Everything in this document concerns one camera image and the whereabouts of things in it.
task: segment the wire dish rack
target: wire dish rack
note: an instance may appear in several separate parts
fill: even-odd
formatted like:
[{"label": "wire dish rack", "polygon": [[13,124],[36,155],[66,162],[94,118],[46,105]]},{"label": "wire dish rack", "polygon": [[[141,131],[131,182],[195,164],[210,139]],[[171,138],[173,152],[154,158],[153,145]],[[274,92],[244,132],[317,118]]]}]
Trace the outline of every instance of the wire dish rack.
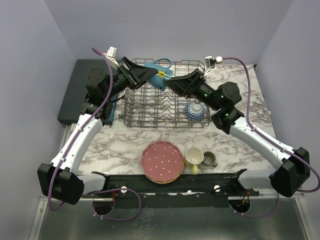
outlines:
[{"label": "wire dish rack", "polygon": [[[154,61],[151,58],[134,58],[134,63]],[[158,63],[163,67],[168,66],[167,61]],[[173,61],[172,77],[183,76],[195,69],[204,71],[204,64],[197,60]],[[127,88],[124,103],[123,122],[127,127],[140,128],[204,128],[210,123],[210,110],[205,107],[204,118],[200,121],[191,121],[185,116],[185,107],[194,98],[179,97],[173,91],[166,88],[163,92],[154,88],[149,83],[137,90]]]}]

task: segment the pink polka dot plate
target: pink polka dot plate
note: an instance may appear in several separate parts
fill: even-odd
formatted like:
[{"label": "pink polka dot plate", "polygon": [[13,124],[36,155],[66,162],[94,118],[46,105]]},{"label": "pink polka dot plate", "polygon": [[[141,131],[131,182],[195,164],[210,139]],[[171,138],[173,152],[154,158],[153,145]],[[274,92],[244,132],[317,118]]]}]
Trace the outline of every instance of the pink polka dot plate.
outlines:
[{"label": "pink polka dot plate", "polygon": [[184,168],[184,157],[179,148],[169,141],[157,141],[142,152],[143,172],[151,180],[169,182],[177,178]]}]

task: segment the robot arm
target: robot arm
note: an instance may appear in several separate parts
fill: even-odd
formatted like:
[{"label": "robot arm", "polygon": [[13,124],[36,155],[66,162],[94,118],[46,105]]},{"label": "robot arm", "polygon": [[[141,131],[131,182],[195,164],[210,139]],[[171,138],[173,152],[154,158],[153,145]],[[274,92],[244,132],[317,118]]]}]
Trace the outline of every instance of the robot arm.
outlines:
[{"label": "robot arm", "polygon": [[[110,65],[117,69],[117,74],[113,76],[110,98],[125,88],[132,90],[140,88],[146,83],[148,78],[158,73],[157,69],[137,65],[126,57],[122,58],[123,64],[118,64],[116,61],[113,61],[114,55],[115,52],[111,54],[110,59],[107,56],[108,60],[111,60]],[[95,135],[99,133],[106,122],[107,106],[109,104],[107,102],[95,117],[81,129],[81,126],[92,117],[94,112],[104,102],[110,85],[110,76],[106,75],[100,68],[92,69],[87,75],[87,80],[86,89],[88,95],[82,107],[77,127],[50,164],[42,163],[37,170],[42,193],[48,196],[54,171],[59,167],[54,178],[51,195],[55,199],[72,205],[76,204],[82,195],[99,191],[105,185],[105,177],[100,174],[91,173],[89,175],[77,176],[84,154]]]},{"label": "robot arm", "polygon": [[[216,90],[205,83],[204,76],[222,58],[209,57],[205,60],[210,66],[206,73],[196,69],[188,75],[173,77],[163,83],[180,97],[197,98],[217,111],[211,119],[218,129],[248,144],[272,165],[274,169],[270,170],[242,169],[237,172],[235,177],[244,189],[270,188],[285,197],[291,197],[310,176],[310,169],[291,154],[309,164],[308,151],[303,147],[295,150],[248,122],[244,114],[235,108],[242,100],[236,83],[226,82]],[[279,145],[281,150],[274,147],[272,142]]]}]

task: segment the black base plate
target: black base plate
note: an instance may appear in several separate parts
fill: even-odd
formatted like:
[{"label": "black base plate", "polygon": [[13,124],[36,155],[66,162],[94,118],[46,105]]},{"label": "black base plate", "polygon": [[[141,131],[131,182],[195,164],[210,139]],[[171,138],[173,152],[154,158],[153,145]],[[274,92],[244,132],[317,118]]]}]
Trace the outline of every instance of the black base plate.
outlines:
[{"label": "black base plate", "polygon": [[[104,175],[106,178],[104,190],[126,186],[135,190],[142,201],[143,208],[194,208],[216,207],[228,208],[228,197],[242,197],[246,192],[250,196],[258,196],[259,192],[246,190],[233,181],[234,173],[219,174],[183,174],[178,179],[167,184],[157,184],[145,175]],[[110,198],[111,194],[88,194],[84,198]],[[137,208],[138,201],[132,192],[115,193],[115,208]]]}]

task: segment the white wall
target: white wall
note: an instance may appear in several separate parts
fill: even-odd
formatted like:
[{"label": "white wall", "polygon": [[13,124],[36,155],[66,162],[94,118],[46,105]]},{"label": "white wall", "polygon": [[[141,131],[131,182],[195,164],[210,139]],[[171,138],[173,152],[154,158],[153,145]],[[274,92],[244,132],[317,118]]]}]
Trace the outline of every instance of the white wall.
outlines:
[{"label": "white wall", "polygon": [[256,64],[293,0],[44,1],[76,58],[114,46],[118,58],[228,55]]},{"label": "white wall", "polygon": [[0,238],[28,239],[37,169],[57,153],[57,121],[75,58],[42,0],[0,7]]},{"label": "white wall", "polygon": [[[257,78],[278,138],[310,152],[320,171],[320,1],[294,0],[257,65]],[[314,176],[305,189],[314,188]],[[307,194],[320,236],[320,192]]]}]

